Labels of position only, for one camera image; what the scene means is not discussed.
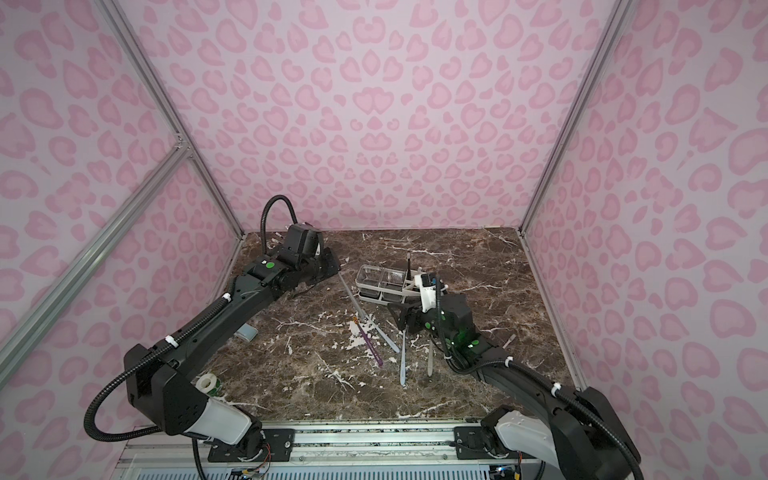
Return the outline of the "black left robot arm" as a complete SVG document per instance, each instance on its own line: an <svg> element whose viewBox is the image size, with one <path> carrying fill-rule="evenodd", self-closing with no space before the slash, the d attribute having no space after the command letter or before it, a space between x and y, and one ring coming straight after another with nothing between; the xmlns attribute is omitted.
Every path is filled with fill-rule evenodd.
<svg viewBox="0 0 768 480"><path fill-rule="evenodd" d="M231 286L200 314L150 348L135 345L124 357L124 370L95 396L85 410L83 428L93 440L121 442L164 432L204 435L200 421L212 416L214 401L193 381L210 357L252 317L300 284L312 287L340 270L338 258L327 247L320 230L292 221L283 240L262 254ZM131 406L151 426L111 433L97 425L97 414L107 398L125 386Z"/></svg>

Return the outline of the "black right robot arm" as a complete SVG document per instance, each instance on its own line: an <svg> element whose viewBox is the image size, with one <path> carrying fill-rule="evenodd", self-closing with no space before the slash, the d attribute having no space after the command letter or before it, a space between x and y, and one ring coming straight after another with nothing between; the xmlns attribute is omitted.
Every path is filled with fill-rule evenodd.
<svg viewBox="0 0 768 480"><path fill-rule="evenodd" d="M640 479L641 455L606 396L550 380L475 326L467 298L451 293L434 273L407 273L406 297L388 310L400 330L427 332L457 375L494 386L543 423L551 442L546 462L567 479Z"/></svg>

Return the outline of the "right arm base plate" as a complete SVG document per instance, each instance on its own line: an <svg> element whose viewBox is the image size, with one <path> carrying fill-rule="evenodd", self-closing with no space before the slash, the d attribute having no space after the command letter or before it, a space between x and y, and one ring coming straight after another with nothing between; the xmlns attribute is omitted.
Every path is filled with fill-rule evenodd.
<svg viewBox="0 0 768 480"><path fill-rule="evenodd" d="M458 426L453 429L452 445L459 460L504 459L506 454L494 451L487 443L481 426Z"/></svg>

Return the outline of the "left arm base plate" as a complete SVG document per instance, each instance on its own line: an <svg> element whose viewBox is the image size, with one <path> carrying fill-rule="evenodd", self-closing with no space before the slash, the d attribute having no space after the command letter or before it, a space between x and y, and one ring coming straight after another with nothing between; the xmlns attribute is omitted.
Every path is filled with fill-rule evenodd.
<svg viewBox="0 0 768 480"><path fill-rule="evenodd" d="M288 462L296 431L288 428L259 429L247 433L236 445L216 440L210 447L207 461L210 463L261 463Z"/></svg>

